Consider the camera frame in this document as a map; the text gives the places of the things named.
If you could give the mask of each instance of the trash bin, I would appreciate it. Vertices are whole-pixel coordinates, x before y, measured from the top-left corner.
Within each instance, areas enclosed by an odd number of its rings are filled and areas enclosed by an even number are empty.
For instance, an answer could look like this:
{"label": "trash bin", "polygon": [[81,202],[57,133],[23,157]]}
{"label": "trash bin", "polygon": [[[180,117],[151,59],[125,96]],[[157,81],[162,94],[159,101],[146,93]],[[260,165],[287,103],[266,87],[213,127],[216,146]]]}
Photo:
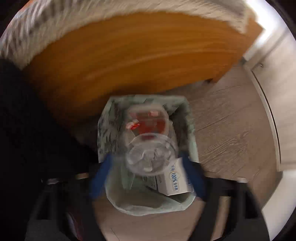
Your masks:
{"label": "trash bin", "polygon": [[189,103],[183,96],[128,95],[111,97],[98,121],[98,158],[102,162],[108,152],[114,156],[112,169],[105,183],[108,200],[119,211],[142,216],[153,213],[167,213],[185,210],[194,200],[194,193],[165,196],[144,185],[135,178],[131,189],[125,182],[131,174],[124,165],[124,154],[119,148],[122,123],[126,110],[135,104],[160,104],[167,111],[176,132],[178,148],[189,153],[190,159],[198,161],[194,136],[194,119]]}

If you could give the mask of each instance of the plastic food container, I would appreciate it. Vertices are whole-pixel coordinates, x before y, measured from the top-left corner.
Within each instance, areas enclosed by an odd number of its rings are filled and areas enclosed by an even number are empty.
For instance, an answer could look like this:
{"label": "plastic food container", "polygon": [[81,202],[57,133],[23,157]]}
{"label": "plastic food container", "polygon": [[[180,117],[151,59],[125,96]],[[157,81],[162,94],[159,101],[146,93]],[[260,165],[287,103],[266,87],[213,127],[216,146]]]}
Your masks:
{"label": "plastic food container", "polygon": [[135,105],[127,110],[124,143],[127,168],[138,175],[158,175],[178,155],[172,122],[157,104]]}

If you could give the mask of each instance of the wooden floor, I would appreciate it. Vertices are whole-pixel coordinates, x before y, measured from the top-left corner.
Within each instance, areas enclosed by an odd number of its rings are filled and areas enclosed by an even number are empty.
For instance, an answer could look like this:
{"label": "wooden floor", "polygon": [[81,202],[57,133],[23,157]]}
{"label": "wooden floor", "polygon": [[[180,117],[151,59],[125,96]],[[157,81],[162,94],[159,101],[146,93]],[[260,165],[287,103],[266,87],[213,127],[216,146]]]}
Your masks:
{"label": "wooden floor", "polygon": [[[165,92],[190,102],[200,163],[222,178],[246,177],[261,206],[276,188],[276,156],[269,122],[244,69],[233,67],[218,83],[208,81]],[[216,229],[219,238],[227,214],[221,199]],[[94,202],[97,221],[108,241],[187,240],[204,203],[198,199],[185,211],[134,217],[117,211],[105,196]]]}

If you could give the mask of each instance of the white wall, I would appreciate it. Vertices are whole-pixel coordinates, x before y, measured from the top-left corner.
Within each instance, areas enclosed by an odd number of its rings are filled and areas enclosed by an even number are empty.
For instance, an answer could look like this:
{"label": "white wall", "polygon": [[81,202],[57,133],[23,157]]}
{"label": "white wall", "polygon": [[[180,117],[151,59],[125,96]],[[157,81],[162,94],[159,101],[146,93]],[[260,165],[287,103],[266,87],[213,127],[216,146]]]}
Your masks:
{"label": "white wall", "polygon": [[247,0],[247,4],[256,13],[257,22],[264,28],[255,43],[244,54],[244,58],[249,60],[277,28],[285,27],[286,24],[277,11],[265,0]]}
{"label": "white wall", "polygon": [[282,230],[296,207],[296,171],[284,171],[278,187],[262,209],[269,238]]}

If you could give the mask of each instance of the baseboard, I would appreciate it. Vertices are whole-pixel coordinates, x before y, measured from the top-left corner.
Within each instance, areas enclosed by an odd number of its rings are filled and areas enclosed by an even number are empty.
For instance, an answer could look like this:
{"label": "baseboard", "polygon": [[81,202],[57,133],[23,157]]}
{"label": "baseboard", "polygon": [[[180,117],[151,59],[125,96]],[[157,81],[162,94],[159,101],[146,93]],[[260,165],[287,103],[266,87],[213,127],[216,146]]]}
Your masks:
{"label": "baseboard", "polygon": [[281,171],[296,169],[296,163],[282,163],[280,166]]}
{"label": "baseboard", "polygon": [[268,121],[269,121],[269,125],[271,128],[271,132],[272,132],[272,136],[274,139],[274,147],[275,147],[275,151],[276,151],[276,168],[278,171],[282,171],[283,169],[281,168],[281,152],[280,152],[280,146],[279,146],[279,138],[278,138],[278,134],[276,131],[276,126],[275,126],[275,122],[274,122],[274,118],[272,116],[272,112],[269,108],[269,104],[266,100],[266,97],[261,89],[260,84],[258,83],[257,79],[255,78],[253,72],[250,70],[250,68],[247,65],[243,65],[243,68],[245,69],[246,73],[248,74],[249,78],[252,80],[260,98],[261,101],[263,103]]}

